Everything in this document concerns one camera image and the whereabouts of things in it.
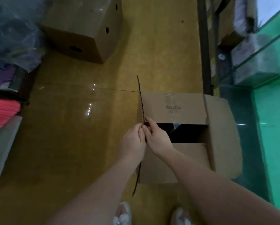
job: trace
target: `foot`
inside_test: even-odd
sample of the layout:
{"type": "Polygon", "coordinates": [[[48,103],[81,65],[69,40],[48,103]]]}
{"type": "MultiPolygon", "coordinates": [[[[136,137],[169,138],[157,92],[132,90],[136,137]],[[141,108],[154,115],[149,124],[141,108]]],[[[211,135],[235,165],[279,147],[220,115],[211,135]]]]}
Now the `foot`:
{"type": "Polygon", "coordinates": [[[170,225],[191,225],[189,214],[182,208],[177,208],[172,213],[170,225]]]}
{"type": "Polygon", "coordinates": [[[121,202],[117,208],[113,225],[131,225],[131,208],[127,202],[121,202]]]}

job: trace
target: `pink paper stack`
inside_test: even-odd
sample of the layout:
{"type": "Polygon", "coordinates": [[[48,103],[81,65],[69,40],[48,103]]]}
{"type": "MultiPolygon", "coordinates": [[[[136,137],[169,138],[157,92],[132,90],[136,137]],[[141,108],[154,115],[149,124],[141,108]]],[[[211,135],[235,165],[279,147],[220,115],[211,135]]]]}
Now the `pink paper stack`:
{"type": "Polygon", "coordinates": [[[0,99],[0,128],[18,111],[20,110],[20,103],[15,100],[0,99]]]}

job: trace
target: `cardboard box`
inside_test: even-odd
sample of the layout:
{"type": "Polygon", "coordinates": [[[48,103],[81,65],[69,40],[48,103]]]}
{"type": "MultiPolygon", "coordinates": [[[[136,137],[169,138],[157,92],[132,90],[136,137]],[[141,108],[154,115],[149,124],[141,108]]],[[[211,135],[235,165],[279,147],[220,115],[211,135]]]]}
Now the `cardboard box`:
{"type": "Polygon", "coordinates": [[[231,0],[219,14],[218,45],[235,47],[244,37],[234,30],[235,0],[231,0]]]}
{"type": "Polygon", "coordinates": [[[122,19],[121,0],[55,0],[41,26],[61,53],[104,63],[116,47],[122,19]]]}
{"type": "MultiPolygon", "coordinates": [[[[168,133],[175,149],[201,166],[227,178],[241,174],[240,139],[227,100],[200,93],[143,92],[139,85],[138,122],[146,116],[168,133]]],[[[172,171],[147,144],[139,183],[175,182],[172,171]]]]}

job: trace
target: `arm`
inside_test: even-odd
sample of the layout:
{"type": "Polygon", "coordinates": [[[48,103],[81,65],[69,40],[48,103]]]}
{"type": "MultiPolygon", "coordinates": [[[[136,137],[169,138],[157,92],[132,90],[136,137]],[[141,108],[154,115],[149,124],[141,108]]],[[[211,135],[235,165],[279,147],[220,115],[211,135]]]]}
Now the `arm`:
{"type": "Polygon", "coordinates": [[[127,181],[144,156],[145,136],[141,125],[124,135],[115,165],[58,212],[48,225],[112,224],[127,181]]]}
{"type": "Polygon", "coordinates": [[[150,128],[142,126],[147,143],[174,172],[207,224],[280,224],[280,210],[175,150],[167,133],[147,121],[150,128]]]}

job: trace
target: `hand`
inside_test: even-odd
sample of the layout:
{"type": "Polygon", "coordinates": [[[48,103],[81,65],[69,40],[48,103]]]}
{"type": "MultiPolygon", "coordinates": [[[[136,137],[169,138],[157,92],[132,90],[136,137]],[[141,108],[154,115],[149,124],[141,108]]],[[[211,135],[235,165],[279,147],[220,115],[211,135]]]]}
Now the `hand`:
{"type": "Polygon", "coordinates": [[[149,147],[160,157],[167,150],[174,149],[166,131],[162,130],[151,118],[146,117],[150,127],[142,125],[149,147]]]}
{"type": "Polygon", "coordinates": [[[142,125],[141,123],[135,125],[123,136],[119,144],[119,160],[131,162],[135,166],[142,161],[146,147],[142,125]]]}

